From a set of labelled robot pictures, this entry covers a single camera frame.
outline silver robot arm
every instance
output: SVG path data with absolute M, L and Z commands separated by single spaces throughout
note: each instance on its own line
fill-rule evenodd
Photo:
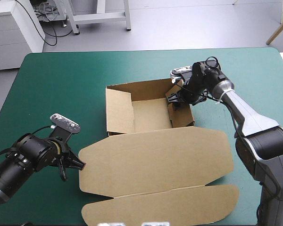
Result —
M 283 128 L 240 98 L 234 84 L 221 72 L 218 60 L 210 58 L 171 72 L 172 82 L 183 80 L 183 86 L 168 101 L 179 108 L 180 103 L 195 105 L 210 98 L 228 108 L 236 129 L 238 156 L 262 185 L 258 225 L 283 226 Z

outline white drawer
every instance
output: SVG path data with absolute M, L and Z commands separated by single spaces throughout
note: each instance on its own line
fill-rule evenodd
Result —
M 12 15 L 0 16 L 0 31 L 19 29 Z
M 0 31 L 0 46 L 8 45 L 8 44 L 19 44 L 25 42 L 26 40 L 23 34 L 21 33 L 20 29 Z
M 31 50 L 27 43 L 0 46 L 0 70 L 19 68 L 29 53 Z

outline brown cardboard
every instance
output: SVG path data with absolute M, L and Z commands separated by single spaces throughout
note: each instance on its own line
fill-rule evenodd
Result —
M 183 127 L 110 136 L 82 149 L 79 157 L 87 163 L 80 189 L 114 197 L 83 207 L 90 226 L 206 224 L 223 219 L 238 200 L 236 186 L 205 186 L 233 170 L 221 131 Z
M 194 118 L 188 104 L 183 104 L 180 110 L 169 109 L 166 93 L 172 92 L 176 87 L 170 79 L 107 86 L 108 134 L 146 132 L 193 125 Z
M 192 226 L 219 221 L 235 207 L 236 186 L 201 186 L 156 194 L 118 197 L 87 204 L 82 216 L 87 225 L 124 222 L 141 226 L 143 222 L 169 222 L 171 226 Z
M 166 92 L 166 97 L 169 97 L 171 94 L 177 93 L 179 90 L 181 90 L 179 86 L 183 86 L 183 80 L 180 80 L 177 85 L 178 86 L 174 85 L 170 90 Z

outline gray floor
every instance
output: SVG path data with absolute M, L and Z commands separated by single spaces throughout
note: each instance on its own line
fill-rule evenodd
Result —
M 96 0 L 72 0 L 77 14 L 95 11 Z M 132 31 L 124 22 L 80 26 L 44 52 L 264 47 L 279 26 L 280 0 L 129 0 Z M 122 9 L 107 0 L 107 11 Z M 46 24 L 44 30 L 52 33 Z M 55 23 L 58 35 L 69 31 Z M 283 52 L 283 33 L 273 42 Z M 0 109 L 17 70 L 0 71 Z

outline green tabletop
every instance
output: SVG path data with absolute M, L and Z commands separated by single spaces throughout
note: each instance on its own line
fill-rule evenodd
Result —
M 168 78 L 171 69 L 209 56 L 219 59 L 222 71 L 246 102 L 283 126 L 283 61 L 273 48 L 40 53 L 25 58 L 0 112 L 0 150 L 21 135 L 49 125 L 49 116 L 60 113 L 82 127 L 69 141 L 78 153 L 107 136 L 107 85 Z M 234 171 L 214 183 L 236 184 L 239 202 L 217 224 L 255 224 L 261 186 L 236 154 L 228 110 L 208 100 L 194 106 L 193 113 L 196 126 L 225 131 L 233 151 Z M 0 205 L 0 224 L 83 224 L 82 207 L 107 197 L 81 192 L 78 172 L 69 169 L 67 173 L 67 182 L 59 179 L 54 167 L 33 174 L 8 203 Z

